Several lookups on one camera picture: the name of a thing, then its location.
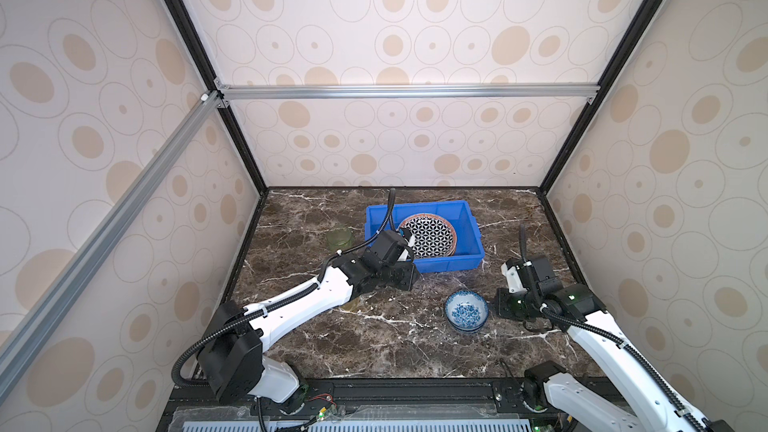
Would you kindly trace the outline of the blue floral small bowl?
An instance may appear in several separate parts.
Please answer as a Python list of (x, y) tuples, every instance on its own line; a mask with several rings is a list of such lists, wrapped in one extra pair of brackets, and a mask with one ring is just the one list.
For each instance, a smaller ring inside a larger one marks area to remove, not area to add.
[(460, 290), (451, 294), (444, 303), (445, 316), (457, 331), (474, 333), (487, 322), (490, 310), (485, 299), (476, 292)]

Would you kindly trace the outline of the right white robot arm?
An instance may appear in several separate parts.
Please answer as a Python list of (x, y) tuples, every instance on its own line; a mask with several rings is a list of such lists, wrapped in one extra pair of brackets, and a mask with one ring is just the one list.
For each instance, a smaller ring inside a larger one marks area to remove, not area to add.
[(564, 286), (546, 257), (528, 257), (524, 230), (519, 248), (519, 258), (501, 267), (507, 285), (497, 291), (499, 316), (523, 324), (548, 320), (591, 356), (629, 406), (623, 410), (563, 366), (546, 361), (524, 373), (521, 397), (530, 411), (557, 409), (591, 431), (730, 430), (725, 421), (707, 418), (663, 378), (588, 286)]

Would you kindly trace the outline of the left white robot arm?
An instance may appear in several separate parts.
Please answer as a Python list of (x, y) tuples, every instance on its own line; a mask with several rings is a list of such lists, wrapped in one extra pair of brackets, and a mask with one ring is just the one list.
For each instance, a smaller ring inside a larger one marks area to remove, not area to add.
[(394, 225), (396, 200), (388, 193), (383, 223), (374, 235), (328, 257), (317, 276), (265, 301), (220, 305), (203, 337), (182, 352), (171, 377), (179, 388), (209, 389), (221, 405), (248, 397), (269, 399), (294, 413), (308, 394), (306, 381), (285, 362), (267, 357), (282, 337), (314, 317), (377, 288), (409, 291), (419, 280), (408, 229)]

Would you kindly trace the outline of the geometric pattern brown rimmed plate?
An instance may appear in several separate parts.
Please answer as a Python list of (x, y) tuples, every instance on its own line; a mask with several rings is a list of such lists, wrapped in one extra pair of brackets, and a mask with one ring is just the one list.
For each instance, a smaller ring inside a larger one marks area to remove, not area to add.
[(439, 215), (414, 214), (405, 218), (399, 228), (411, 232), (416, 259), (449, 257), (456, 250), (457, 233), (451, 223)]

